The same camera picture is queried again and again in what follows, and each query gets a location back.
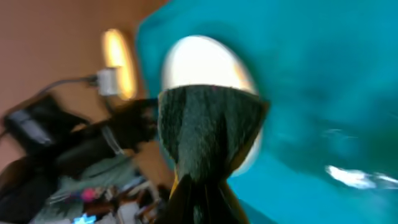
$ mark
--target pink object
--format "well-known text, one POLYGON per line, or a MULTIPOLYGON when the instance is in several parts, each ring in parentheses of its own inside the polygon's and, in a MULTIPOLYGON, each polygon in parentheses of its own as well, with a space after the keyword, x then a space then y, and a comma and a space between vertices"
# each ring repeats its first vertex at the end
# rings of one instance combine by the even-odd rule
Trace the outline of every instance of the pink object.
POLYGON ((85 202, 91 202, 95 199, 95 189, 86 189, 81 193, 81 199, 85 202))

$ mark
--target yellow light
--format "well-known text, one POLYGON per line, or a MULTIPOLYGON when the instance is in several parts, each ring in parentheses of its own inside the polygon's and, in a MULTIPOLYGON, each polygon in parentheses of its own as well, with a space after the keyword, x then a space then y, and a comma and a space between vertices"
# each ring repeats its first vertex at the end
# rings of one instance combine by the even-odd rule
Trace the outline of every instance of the yellow light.
POLYGON ((107 67, 116 67, 119 97, 129 100, 137 95, 134 64, 129 46, 120 30, 110 29, 103 35, 103 54, 107 67))

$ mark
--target teal surface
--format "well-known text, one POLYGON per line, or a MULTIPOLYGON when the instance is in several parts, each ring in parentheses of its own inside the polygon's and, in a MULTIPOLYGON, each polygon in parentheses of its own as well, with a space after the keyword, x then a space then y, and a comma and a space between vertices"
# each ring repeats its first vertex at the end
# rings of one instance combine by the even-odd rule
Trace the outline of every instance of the teal surface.
POLYGON ((152 96, 188 35, 248 66, 272 102, 259 158, 229 179, 250 207, 280 224, 396 224, 397 190, 354 189, 325 166, 398 179, 397 12, 396 0, 174 0, 142 23, 136 47, 152 96))

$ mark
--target brown background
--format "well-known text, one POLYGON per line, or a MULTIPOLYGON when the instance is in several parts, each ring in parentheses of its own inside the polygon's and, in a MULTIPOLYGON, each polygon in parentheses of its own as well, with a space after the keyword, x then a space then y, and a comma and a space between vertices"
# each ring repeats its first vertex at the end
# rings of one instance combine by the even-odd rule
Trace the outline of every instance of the brown background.
MULTIPOLYGON (((118 28, 134 37, 140 21, 164 2, 1 0, 0 114, 51 82, 101 69, 101 34, 118 28)), ((56 92, 66 108, 95 121, 105 118, 94 90, 69 84, 58 87, 56 92)), ((144 95, 142 85, 140 96, 144 95)), ((138 156, 144 173, 156 184, 169 183, 172 177, 161 162, 157 143, 145 147, 145 153, 138 156)), ((23 152, 10 137, 0 141, 0 170, 21 156, 23 152)))

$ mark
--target teal fabric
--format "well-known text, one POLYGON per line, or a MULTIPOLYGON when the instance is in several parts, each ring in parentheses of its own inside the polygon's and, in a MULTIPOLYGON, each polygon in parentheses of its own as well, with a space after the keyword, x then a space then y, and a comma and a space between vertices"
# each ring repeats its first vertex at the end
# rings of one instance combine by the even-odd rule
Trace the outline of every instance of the teal fabric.
POLYGON ((272 103, 258 159, 229 179, 249 206, 280 224, 396 224, 397 190, 348 187, 325 166, 398 179, 397 12, 396 0, 174 0, 141 24, 136 49, 151 96, 188 35, 248 66, 272 103))

